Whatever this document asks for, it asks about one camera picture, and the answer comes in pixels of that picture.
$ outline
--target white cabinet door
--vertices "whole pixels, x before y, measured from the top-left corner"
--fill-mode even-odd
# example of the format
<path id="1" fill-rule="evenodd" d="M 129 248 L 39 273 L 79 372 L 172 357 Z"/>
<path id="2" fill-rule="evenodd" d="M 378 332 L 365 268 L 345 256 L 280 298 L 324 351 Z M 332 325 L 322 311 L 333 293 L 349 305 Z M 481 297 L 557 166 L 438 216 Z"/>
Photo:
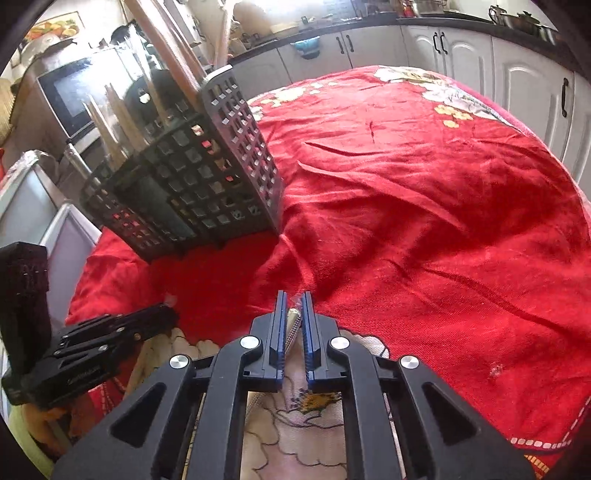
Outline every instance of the white cabinet door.
<path id="1" fill-rule="evenodd" d="M 408 66 L 399 25 L 355 28 L 341 33 L 353 68 L 368 65 Z"/>
<path id="2" fill-rule="evenodd" d="M 291 83 L 276 49 L 237 63 L 232 68 L 240 90 L 247 99 Z"/>
<path id="3" fill-rule="evenodd" d="M 402 27 L 402 35 L 404 36 L 410 67 L 445 74 L 438 29 L 405 25 Z"/>
<path id="4" fill-rule="evenodd" d="M 492 37 L 483 33 L 442 28 L 446 75 L 481 95 L 492 99 L 495 94 L 495 63 Z"/>
<path id="5" fill-rule="evenodd" d="M 334 72 L 351 69 L 351 62 L 340 32 L 322 35 L 319 38 L 320 53 L 314 58 L 305 59 L 289 44 L 279 47 L 279 55 L 287 68 L 292 82 L 314 79 Z"/>
<path id="6" fill-rule="evenodd" d="M 562 159 L 573 112 L 573 72 L 505 40 L 493 38 L 492 44 L 495 102 L 531 128 Z"/>
<path id="7" fill-rule="evenodd" d="M 591 85 L 579 74 L 574 76 L 573 123 L 563 163 L 591 198 Z"/>

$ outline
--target painting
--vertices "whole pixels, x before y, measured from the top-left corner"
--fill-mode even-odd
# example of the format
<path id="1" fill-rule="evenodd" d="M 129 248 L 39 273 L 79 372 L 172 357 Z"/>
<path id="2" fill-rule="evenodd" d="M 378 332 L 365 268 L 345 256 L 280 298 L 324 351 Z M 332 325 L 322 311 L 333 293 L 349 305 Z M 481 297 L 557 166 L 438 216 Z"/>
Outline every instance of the painting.
<path id="1" fill-rule="evenodd" d="M 57 35 L 60 40 L 73 38 L 84 29 L 78 12 L 72 12 L 58 17 L 49 18 L 34 25 L 21 43 L 21 50 L 33 40 L 47 33 Z"/>

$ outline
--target black plastic basket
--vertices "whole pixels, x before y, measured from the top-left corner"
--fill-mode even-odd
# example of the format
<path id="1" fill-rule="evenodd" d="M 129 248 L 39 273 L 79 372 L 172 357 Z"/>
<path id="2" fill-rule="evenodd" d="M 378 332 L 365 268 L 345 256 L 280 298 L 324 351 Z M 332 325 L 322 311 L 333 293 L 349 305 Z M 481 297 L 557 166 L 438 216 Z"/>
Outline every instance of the black plastic basket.
<path id="1" fill-rule="evenodd" d="M 228 66 L 202 86 L 204 112 L 183 111 L 118 171 L 93 172 L 83 204 L 143 259 L 280 229 L 283 182 Z"/>

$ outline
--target red tablecloth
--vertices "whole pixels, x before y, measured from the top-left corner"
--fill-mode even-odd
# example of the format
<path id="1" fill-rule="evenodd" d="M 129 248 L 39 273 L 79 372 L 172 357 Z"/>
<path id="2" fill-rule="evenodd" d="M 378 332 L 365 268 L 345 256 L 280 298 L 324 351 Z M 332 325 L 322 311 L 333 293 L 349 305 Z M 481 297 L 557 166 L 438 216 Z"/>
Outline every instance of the red tablecloth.
<path id="1" fill-rule="evenodd" d="M 147 265 L 104 231 L 69 321 L 172 294 L 187 338 L 222 345 L 277 290 L 311 290 L 391 358 L 422 358 L 547 472 L 590 403 L 589 216 L 559 162 L 411 70 L 333 74 L 252 109 L 287 185 L 281 235 Z"/>

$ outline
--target kitchen countertop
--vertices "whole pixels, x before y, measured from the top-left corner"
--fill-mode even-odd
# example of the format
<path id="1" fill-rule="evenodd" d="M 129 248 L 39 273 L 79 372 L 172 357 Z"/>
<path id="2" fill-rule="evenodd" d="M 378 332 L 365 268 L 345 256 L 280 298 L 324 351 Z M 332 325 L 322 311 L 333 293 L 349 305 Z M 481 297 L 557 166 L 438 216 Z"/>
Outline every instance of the kitchen countertop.
<path id="1" fill-rule="evenodd" d="M 495 25 L 492 22 L 476 17 L 472 17 L 473 20 L 468 20 L 468 18 L 470 18 L 468 15 L 455 14 L 429 15 L 428 17 L 421 18 L 400 18 L 397 14 L 389 13 L 371 15 L 370 17 L 366 17 L 361 20 L 343 22 L 323 28 L 314 28 L 300 32 L 290 37 L 271 40 L 235 57 L 230 61 L 230 64 L 234 65 L 240 63 L 244 60 L 255 57 L 259 53 L 273 50 L 274 48 L 279 48 L 283 45 L 287 45 L 296 41 L 306 40 L 319 35 L 337 33 L 343 30 L 351 30 L 353 28 L 363 27 L 377 27 L 380 25 L 424 25 L 427 27 L 458 28 L 460 30 L 470 30 L 491 35 L 496 38 L 501 38 L 502 40 L 510 41 L 511 43 L 544 55 L 550 60 L 562 65 L 564 68 L 584 75 L 579 62 L 577 62 L 566 43 L 560 46 L 555 46 L 542 40 L 541 38 L 534 37 L 533 35 L 529 35 L 519 30 L 513 30 L 508 27 Z"/>

